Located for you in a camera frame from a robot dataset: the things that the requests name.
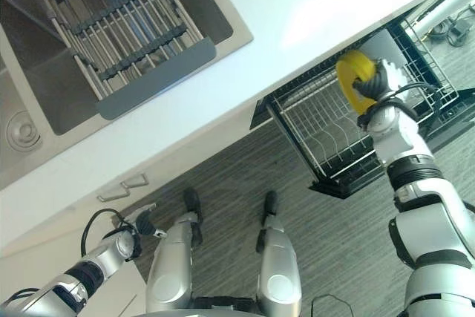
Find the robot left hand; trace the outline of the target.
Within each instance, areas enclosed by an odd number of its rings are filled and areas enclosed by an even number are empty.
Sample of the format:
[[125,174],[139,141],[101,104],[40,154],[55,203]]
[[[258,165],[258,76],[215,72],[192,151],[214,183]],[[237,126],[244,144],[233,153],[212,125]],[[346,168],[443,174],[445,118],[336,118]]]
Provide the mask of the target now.
[[164,230],[157,228],[151,222],[151,213],[156,208],[156,203],[150,203],[135,209],[125,217],[125,222],[132,224],[141,235],[165,238],[167,233]]

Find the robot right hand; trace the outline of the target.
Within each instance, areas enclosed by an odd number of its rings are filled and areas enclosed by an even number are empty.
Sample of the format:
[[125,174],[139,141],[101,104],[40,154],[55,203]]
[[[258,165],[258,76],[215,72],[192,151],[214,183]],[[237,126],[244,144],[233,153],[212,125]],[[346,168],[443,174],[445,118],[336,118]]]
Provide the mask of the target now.
[[367,81],[356,79],[352,87],[363,97],[379,102],[407,83],[407,77],[401,68],[398,68],[394,62],[380,59],[376,63],[375,75]]

